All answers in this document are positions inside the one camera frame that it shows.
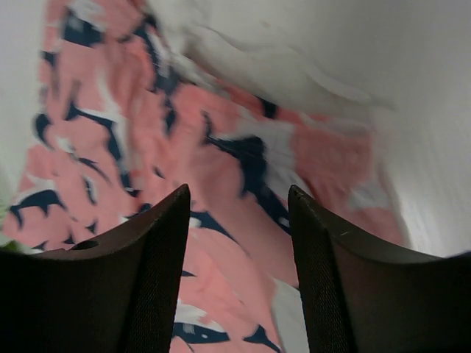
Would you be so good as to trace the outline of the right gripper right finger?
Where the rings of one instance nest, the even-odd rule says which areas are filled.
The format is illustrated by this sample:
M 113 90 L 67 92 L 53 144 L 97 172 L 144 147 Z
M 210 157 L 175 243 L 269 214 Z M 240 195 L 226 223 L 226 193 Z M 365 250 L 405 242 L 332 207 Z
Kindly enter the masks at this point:
M 291 239 L 312 352 L 468 352 L 470 254 L 382 240 L 297 186 Z

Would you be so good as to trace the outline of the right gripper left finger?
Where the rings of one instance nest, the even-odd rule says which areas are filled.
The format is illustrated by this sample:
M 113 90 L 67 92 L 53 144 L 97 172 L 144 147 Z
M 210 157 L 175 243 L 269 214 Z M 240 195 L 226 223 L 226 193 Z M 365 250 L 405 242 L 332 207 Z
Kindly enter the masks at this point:
M 3 352 L 167 352 L 190 217 L 182 185 L 69 250 L 1 253 Z

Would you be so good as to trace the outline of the pink shark print shorts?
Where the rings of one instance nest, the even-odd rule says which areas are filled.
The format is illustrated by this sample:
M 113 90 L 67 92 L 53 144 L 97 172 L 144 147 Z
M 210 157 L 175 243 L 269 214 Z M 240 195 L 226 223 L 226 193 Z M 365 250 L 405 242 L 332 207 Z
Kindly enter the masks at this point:
M 298 185 L 392 243 L 372 133 L 278 107 L 204 71 L 183 78 L 143 1 L 49 1 L 35 143 L 3 224 L 69 249 L 191 192 L 172 352 L 306 352 L 288 220 Z

